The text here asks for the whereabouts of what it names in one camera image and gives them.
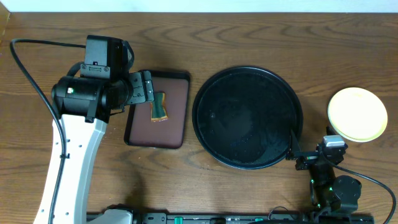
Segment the green orange sponge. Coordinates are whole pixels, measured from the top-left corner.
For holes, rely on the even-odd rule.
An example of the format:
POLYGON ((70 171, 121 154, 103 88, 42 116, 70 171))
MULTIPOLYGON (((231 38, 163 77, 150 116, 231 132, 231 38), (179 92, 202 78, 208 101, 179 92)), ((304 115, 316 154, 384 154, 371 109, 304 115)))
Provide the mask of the green orange sponge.
POLYGON ((164 92, 157 92, 154 94, 154 100, 151 102, 150 108, 152 122, 165 121, 168 119, 164 92))

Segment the yellow plate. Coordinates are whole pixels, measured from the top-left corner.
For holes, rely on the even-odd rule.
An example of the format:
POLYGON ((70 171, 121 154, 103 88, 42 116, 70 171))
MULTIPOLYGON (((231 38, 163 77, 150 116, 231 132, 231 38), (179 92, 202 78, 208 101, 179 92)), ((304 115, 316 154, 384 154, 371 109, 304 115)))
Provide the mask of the yellow plate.
POLYGON ((374 93, 359 87, 337 91, 327 115, 334 132, 354 142, 369 142, 383 134, 388 124, 384 103, 374 93))

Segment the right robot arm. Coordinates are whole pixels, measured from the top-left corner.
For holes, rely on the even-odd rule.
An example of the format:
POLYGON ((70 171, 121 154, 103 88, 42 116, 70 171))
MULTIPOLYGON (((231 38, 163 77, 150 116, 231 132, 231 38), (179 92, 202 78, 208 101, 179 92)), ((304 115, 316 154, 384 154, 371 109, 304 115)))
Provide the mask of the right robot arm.
POLYGON ((310 173, 310 198, 316 209, 309 213, 309 220, 321 223, 326 220, 351 221, 351 214, 358 209, 361 182, 348 175, 336 176, 334 166, 343 161, 348 148, 340 135, 330 128, 320 144, 312 152, 303 152, 293 131, 290 132, 286 159, 296 162, 296 170, 310 173))

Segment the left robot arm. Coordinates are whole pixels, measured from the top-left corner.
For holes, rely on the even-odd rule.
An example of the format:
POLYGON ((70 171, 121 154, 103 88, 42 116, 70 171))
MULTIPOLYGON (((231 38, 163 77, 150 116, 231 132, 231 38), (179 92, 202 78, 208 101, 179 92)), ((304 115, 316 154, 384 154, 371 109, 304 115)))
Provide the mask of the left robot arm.
POLYGON ((111 110, 154 100, 150 71, 112 82, 66 76, 52 90, 56 111, 44 194, 35 223, 86 223, 95 157, 111 110))

